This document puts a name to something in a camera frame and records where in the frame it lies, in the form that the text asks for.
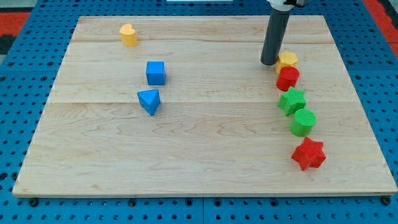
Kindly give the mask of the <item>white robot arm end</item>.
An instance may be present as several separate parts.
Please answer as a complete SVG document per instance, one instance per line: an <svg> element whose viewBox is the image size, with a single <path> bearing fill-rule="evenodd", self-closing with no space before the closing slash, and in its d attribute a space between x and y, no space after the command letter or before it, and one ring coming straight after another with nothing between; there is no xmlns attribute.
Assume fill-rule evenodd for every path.
<svg viewBox="0 0 398 224"><path fill-rule="evenodd" d="M267 0L271 7L278 11L290 11L294 7L304 7L311 0Z"/></svg>

